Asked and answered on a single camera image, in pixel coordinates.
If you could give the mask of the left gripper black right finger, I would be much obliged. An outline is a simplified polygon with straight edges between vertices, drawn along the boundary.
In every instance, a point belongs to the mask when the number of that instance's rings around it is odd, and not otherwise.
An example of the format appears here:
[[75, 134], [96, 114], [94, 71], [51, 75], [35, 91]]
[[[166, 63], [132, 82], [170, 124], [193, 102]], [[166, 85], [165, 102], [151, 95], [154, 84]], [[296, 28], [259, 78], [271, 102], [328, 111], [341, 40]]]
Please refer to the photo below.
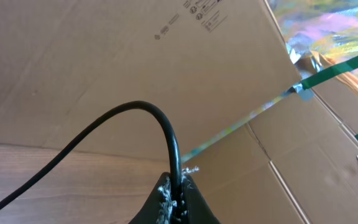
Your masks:
[[220, 224], [221, 222], [209, 208], [190, 175], [197, 171], [198, 169], [182, 170], [181, 222], [184, 224]]

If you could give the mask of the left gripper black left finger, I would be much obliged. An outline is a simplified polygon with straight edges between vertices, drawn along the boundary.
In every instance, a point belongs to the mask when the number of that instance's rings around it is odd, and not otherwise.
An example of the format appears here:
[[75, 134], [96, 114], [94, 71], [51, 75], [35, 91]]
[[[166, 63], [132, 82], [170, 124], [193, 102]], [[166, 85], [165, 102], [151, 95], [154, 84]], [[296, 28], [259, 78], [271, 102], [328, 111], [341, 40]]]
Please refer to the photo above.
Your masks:
[[175, 202], [170, 189], [170, 174], [163, 172], [144, 205], [129, 224], [171, 223]]

